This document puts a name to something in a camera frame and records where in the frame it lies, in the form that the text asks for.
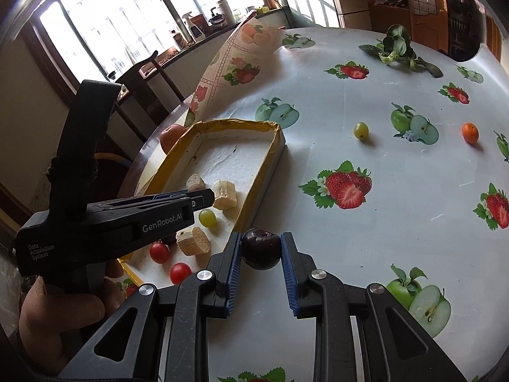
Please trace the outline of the person's left hand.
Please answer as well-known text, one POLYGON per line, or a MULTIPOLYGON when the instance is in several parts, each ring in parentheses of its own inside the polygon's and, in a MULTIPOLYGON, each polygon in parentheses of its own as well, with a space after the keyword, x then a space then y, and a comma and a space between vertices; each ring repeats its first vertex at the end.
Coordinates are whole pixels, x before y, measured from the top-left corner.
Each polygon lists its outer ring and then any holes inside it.
POLYGON ((39 374, 57 375, 71 358, 71 348, 62 342, 61 335, 112 315, 124 301, 112 280, 122 275, 117 260, 107 264, 102 298, 92 294, 50 295, 44 279, 38 277, 23 302, 18 326, 18 345, 25 351, 28 366, 39 374))

